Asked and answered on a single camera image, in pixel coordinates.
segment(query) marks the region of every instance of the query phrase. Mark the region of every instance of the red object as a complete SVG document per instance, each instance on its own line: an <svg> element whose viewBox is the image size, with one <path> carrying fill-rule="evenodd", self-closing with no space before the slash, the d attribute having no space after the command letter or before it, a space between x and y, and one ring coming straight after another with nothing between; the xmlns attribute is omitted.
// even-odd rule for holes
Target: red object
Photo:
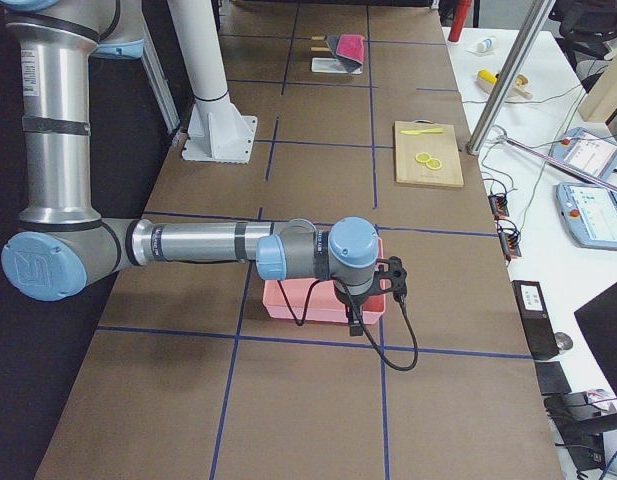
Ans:
<svg viewBox="0 0 617 480"><path fill-rule="evenodd" d="M452 22L452 27L450 27L450 35L448 35L449 42L459 41L459 36L466 23L466 17L468 16L471 5L472 0L459 0L457 11L455 12L455 19Z"/></svg>
<svg viewBox="0 0 617 480"><path fill-rule="evenodd" d="M379 238L379 258L384 256L384 247L381 237ZM310 284L314 278L300 278L284 280L284 290L295 315L301 318L304 303ZM281 293L279 285L274 280L266 280L264 283L263 304L272 318L292 318L288 305ZM386 311L386 295L370 297L363 305L364 323L368 325L377 323ZM315 322L348 323L346 307L335 297L335 287L332 280L319 283L310 297L310 305L306 313L306 320Z"/></svg>
<svg viewBox="0 0 617 480"><path fill-rule="evenodd" d="M343 34L339 37L337 50L335 54L338 57L344 57L348 60L353 60L359 65L364 63L364 37L361 35Z"/></svg>

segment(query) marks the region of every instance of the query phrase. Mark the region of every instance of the white table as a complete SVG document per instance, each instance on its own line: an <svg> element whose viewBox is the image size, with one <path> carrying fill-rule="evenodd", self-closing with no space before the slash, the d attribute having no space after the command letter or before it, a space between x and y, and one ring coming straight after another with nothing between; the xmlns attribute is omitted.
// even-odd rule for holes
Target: white table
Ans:
<svg viewBox="0 0 617 480"><path fill-rule="evenodd" d="M444 29L447 37L449 29ZM477 56L467 51L476 42L494 35L499 45L494 54ZM464 101L464 111L471 130L484 108L487 94L477 85L477 72L481 69L497 73L517 35L513 30L464 29L460 41L448 44L453 70L459 92ZM559 50L551 33L541 32L535 41L521 72L529 79L527 90L541 101L555 95L565 95L538 104L507 103L496 119L508 135L526 145L536 146L551 142L568 128L584 126L601 136L609 135L604 124L584 122L578 113L570 118L568 112L575 108L583 89L577 87L579 80ZM488 153L486 144L480 151L479 161L505 172L514 179L516 191L508 196L510 218L522 226L523 212L528 205L537 182L542 160L511 146L497 145ZM538 148L548 153L549 147ZM511 181L505 175L484 170L504 182L510 189ZM574 342L572 350L560 355L563 370L574 392L592 388L611 390L596 360L586 344L574 311L617 282L617 252L592 250L578 247L565 228L557 209L555 185L562 181L577 181L550 166L546 166L537 184L534 200L526 214L522 230L522 258L514 259L508 267L511 280L533 280L541 283L546 306L555 332L570 335ZM617 174L610 183L617 185ZM492 182L485 182L490 188Z"/></svg>

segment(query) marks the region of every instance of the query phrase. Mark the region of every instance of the white pipe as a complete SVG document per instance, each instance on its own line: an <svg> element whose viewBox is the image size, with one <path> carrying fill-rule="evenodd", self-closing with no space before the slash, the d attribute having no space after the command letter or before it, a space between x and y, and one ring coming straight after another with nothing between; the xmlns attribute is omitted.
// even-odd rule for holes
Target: white pipe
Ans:
<svg viewBox="0 0 617 480"><path fill-rule="evenodd" d="M246 163L257 119L230 103L211 0L168 0L179 47L195 95L186 160Z"/></svg>

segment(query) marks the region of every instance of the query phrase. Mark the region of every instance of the pink plastic bin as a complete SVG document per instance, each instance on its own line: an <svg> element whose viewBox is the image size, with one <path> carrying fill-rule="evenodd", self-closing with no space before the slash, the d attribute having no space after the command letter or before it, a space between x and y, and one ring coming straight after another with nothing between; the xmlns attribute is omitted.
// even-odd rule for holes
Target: pink plastic bin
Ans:
<svg viewBox="0 0 617 480"><path fill-rule="evenodd" d="M379 239L379 257L383 256L381 239ZM296 280L284 280L281 282L288 296L288 301L295 315L301 318L304 311L304 303L308 288L314 278L302 278ZM344 305L335 297L333 281L317 284L310 296L310 305L306 313L306 320L315 322L348 323ZM264 306L272 318L292 318L288 306L281 294L281 289L274 280L267 280L264 284ZM386 311L386 296L376 295L370 297L363 306L364 323L369 325L377 323Z"/></svg>

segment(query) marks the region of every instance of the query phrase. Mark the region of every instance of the ur logo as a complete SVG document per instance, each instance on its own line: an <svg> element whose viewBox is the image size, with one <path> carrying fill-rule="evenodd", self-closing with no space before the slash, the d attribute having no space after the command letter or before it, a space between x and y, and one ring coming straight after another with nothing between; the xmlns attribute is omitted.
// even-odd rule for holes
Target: ur logo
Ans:
<svg viewBox="0 0 617 480"><path fill-rule="evenodd" d="M20 285L50 287L48 257L35 252L16 252L15 265Z"/></svg>

